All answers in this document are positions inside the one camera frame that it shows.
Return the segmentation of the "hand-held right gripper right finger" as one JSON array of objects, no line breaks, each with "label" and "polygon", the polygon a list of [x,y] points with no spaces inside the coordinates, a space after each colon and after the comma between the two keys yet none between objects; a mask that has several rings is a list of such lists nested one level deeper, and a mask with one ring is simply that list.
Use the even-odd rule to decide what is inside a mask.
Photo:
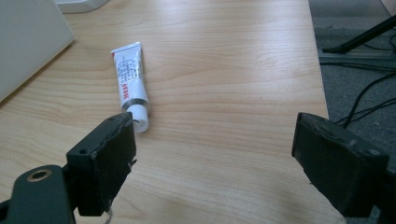
[{"label": "hand-held right gripper right finger", "polygon": [[389,213],[389,154],[334,122],[297,116],[291,155],[310,182],[345,217]]}]

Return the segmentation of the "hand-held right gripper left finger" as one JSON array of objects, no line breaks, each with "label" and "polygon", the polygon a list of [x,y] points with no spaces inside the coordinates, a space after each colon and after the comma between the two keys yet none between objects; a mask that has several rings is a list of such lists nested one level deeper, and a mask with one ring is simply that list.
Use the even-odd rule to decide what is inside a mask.
[{"label": "hand-held right gripper left finger", "polygon": [[130,112],[105,119],[66,153],[65,178],[71,206],[84,217],[110,210],[136,163]]}]

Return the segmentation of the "white ointment tube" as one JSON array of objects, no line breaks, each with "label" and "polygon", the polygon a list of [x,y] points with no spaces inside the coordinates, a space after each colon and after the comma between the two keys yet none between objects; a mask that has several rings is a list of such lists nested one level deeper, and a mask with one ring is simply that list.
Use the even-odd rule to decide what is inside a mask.
[{"label": "white ointment tube", "polygon": [[135,42],[111,51],[115,64],[122,112],[130,112],[134,132],[143,133],[149,127],[149,98],[146,92],[142,49]]}]

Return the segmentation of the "black stand leg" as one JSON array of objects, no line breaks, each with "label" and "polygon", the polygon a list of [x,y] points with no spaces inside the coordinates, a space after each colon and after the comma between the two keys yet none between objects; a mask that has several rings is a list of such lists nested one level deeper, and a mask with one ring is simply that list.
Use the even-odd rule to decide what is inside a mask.
[{"label": "black stand leg", "polygon": [[348,40],[346,43],[341,44],[337,47],[323,49],[323,53],[348,53],[353,49],[365,44],[366,42],[384,34],[388,30],[396,27],[396,15],[380,22],[378,25],[370,28],[360,35]]}]

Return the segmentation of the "white box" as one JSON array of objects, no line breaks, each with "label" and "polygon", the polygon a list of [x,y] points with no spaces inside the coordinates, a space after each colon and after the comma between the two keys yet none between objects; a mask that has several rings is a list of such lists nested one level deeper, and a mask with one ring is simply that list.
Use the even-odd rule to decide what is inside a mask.
[{"label": "white box", "polygon": [[53,0],[0,0],[0,102],[73,39]]}]

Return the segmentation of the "white tray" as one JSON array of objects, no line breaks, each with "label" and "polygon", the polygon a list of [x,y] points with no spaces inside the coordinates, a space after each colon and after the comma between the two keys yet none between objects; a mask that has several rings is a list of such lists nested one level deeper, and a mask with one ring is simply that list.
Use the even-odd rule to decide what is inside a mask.
[{"label": "white tray", "polygon": [[66,14],[85,13],[98,9],[109,0],[54,0],[56,5]]}]

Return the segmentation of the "grey metal rail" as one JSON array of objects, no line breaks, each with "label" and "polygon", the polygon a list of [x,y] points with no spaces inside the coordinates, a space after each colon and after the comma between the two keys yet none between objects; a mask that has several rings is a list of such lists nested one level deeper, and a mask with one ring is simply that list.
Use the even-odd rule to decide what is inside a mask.
[{"label": "grey metal rail", "polygon": [[357,50],[346,53],[330,53],[318,50],[318,57],[321,61],[337,61],[337,62],[396,62],[396,53],[390,51],[371,51]]}]

